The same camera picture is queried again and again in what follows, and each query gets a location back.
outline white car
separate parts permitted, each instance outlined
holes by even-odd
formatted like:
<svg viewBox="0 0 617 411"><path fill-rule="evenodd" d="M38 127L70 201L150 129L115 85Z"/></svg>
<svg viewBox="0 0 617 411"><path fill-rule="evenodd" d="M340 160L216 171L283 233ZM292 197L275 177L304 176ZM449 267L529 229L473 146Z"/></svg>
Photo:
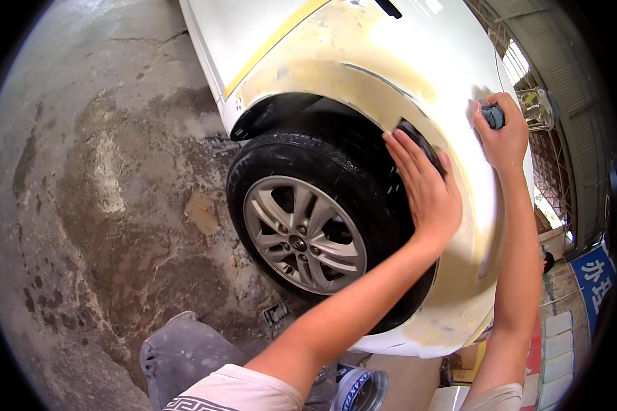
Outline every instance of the white car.
<svg viewBox="0 0 617 411"><path fill-rule="evenodd" d="M515 93L466 4L180 3L224 127L250 140L231 166L228 205L264 272L318 302L409 238L380 137L406 119L451 157L464 217L437 264L352 349L431 358L473 343L493 318L503 208L470 111ZM530 150L524 173L532 193Z"/></svg>

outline yellow masking tape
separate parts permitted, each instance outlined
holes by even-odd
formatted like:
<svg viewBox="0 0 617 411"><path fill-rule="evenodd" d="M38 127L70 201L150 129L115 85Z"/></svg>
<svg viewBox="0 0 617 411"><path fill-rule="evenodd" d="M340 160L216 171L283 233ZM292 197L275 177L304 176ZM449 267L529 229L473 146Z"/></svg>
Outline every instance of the yellow masking tape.
<svg viewBox="0 0 617 411"><path fill-rule="evenodd" d="M286 36L292 29L294 29L297 24L304 21L304 19L318 10L325 4L327 4L330 0L308 0L304 3L299 9L297 9L290 17L288 17L278 29L272 33L269 39L263 43L263 45L254 53L253 56L245 63L242 69L238 72L238 74L231 80L231 82L224 87L223 95L224 100L228 99L228 97L233 93L233 90L240 84L243 78L247 76L247 74L254 68L256 64L267 54L272 47L274 47L282 38Z"/></svg>

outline right hand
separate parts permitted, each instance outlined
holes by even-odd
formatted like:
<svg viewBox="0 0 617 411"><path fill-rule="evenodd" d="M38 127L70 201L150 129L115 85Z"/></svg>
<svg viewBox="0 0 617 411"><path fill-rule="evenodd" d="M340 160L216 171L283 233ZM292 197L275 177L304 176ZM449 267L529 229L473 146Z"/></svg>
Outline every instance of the right hand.
<svg viewBox="0 0 617 411"><path fill-rule="evenodd" d="M505 115L505 125L500 129L489 127L482 116L482 106L473 106L473 125L482 139L489 164L500 178L523 175L523 158L528 149L528 123L514 99L508 93L496 93L484 100L485 104L498 104Z"/></svg>
<svg viewBox="0 0 617 411"><path fill-rule="evenodd" d="M444 152L439 160L446 174L434 168L423 150L403 131L382 135L395 161L409 200L416 231L409 242L426 242L441 254L462 222L462 196L452 175L452 163Z"/></svg>

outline bucket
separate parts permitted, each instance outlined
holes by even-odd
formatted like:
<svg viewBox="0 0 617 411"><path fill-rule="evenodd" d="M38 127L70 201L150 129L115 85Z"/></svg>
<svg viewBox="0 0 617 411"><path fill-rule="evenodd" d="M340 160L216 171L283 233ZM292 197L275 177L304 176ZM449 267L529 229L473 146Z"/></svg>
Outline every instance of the bucket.
<svg viewBox="0 0 617 411"><path fill-rule="evenodd" d="M379 411L389 378L383 371L338 364L338 391L330 411Z"/></svg>

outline blue rag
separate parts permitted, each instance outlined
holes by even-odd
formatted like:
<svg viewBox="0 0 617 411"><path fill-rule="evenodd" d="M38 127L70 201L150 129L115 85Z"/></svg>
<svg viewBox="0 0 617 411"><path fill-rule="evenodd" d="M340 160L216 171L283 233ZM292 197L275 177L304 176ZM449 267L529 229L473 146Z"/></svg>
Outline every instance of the blue rag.
<svg viewBox="0 0 617 411"><path fill-rule="evenodd" d="M480 104L482 105L482 116L487 123L489 123L489 127L493 129L499 129L505 125L505 115L498 104L494 104L492 106L484 104L484 100L480 100Z"/></svg>

